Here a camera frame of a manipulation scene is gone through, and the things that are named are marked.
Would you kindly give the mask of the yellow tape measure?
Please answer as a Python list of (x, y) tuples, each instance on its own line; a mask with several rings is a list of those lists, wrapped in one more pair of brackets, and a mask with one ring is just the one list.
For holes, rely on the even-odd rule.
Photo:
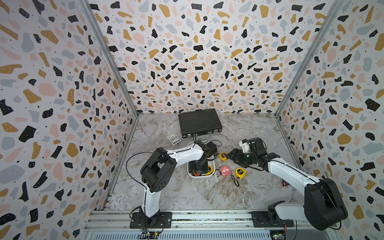
[(236, 187), (240, 186), (239, 180), (241, 180), (247, 172), (243, 168), (237, 168), (235, 174), (231, 175), (231, 179)]
[(228, 157), (227, 157), (227, 153), (225, 153), (225, 152), (220, 153), (220, 154), (219, 154), (219, 158), (220, 158), (220, 160), (221, 160), (222, 162), (227, 161), (227, 159), (228, 159)]
[(214, 172), (214, 169), (213, 169), (211, 166), (209, 166), (209, 172), (207, 173), (207, 175), (209, 176), (209, 175), (211, 175), (213, 172)]

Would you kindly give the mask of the pink tape measure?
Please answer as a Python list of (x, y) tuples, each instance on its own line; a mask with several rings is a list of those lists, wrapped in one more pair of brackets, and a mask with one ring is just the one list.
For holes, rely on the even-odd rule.
[(220, 173), (221, 176), (226, 177), (232, 175), (232, 171), (228, 166), (221, 166), (216, 169)]

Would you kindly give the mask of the white plastic storage tray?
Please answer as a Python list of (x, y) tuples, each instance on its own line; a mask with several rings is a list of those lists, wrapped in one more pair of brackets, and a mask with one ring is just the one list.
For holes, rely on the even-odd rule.
[[(203, 154), (199, 160), (207, 161), (208, 165), (211, 166), (215, 171), (216, 170), (215, 159), (218, 156), (217, 146), (213, 143), (210, 143), (209, 141), (202, 141), (202, 143), (208, 147), (209, 153)], [(192, 174), (192, 162), (187, 163), (187, 173), (192, 179), (206, 179), (214, 174), (213, 172), (209, 176), (207, 174), (202, 174), (201, 176), (197, 176), (197, 177), (194, 176)]]

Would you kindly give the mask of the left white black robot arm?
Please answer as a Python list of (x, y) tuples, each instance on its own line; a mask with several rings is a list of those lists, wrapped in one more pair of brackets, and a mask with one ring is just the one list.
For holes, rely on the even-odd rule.
[(168, 185), (176, 168), (186, 164), (190, 175), (205, 176), (214, 171), (208, 162), (212, 161), (217, 153), (216, 144), (201, 141), (177, 150), (156, 149), (140, 170), (145, 187), (144, 202), (141, 206), (144, 216), (148, 219), (157, 217), (160, 212), (161, 191)]

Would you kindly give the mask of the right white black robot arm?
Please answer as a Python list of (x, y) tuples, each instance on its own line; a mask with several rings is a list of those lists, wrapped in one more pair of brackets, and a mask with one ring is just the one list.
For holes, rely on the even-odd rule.
[(243, 169), (252, 168), (273, 174), (304, 197), (304, 203), (279, 201), (268, 206), (265, 221), (273, 226), (286, 225), (290, 221), (310, 223), (315, 229), (323, 231), (342, 224), (348, 218), (347, 208), (336, 183), (329, 178), (309, 175), (286, 162), (276, 153), (269, 153), (265, 142), (260, 138), (244, 139), (240, 148), (226, 154)]

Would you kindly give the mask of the small playing card pack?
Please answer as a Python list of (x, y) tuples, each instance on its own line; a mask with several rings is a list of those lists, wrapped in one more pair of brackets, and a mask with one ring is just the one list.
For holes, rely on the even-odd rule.
[(176, 133), (168, 135), (167, 139), (173, 146), (179, 144), (182, 141)]

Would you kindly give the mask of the black hard carrying case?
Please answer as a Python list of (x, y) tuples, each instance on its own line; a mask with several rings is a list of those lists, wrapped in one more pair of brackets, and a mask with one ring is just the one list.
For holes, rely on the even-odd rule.
[(183, 139), (220, 133), (223, 129), (215, 109), (180, 113), (178, 117)]

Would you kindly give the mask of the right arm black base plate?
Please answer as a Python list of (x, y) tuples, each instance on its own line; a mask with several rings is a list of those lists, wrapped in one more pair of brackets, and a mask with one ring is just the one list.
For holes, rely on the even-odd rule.
[(253, 211), (251, 220), (254, 228), (291, 228), (294, 227), (292, 220), (281, 220), (273, 211)]

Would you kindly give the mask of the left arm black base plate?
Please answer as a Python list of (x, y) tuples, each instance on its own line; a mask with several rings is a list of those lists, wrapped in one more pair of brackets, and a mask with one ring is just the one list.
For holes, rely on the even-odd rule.
[(172, 216), (172, 212), (158, 212), (149, 218), (142, 212), (135, 212), (131, 216), (130, 229), (169, 229)]

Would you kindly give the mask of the aluminium front rail frame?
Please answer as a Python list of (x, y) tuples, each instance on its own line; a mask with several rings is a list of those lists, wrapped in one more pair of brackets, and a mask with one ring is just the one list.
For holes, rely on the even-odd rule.
[(337, 240), (335, 231), (319, 231), (310, 223), (293, 221), (291, 228), (254, 228), (251, 212), (258, 210), (172, 212), (169, 229), (130, 229), (138, 211), (94, 211), (85, 227), (86, 240)]

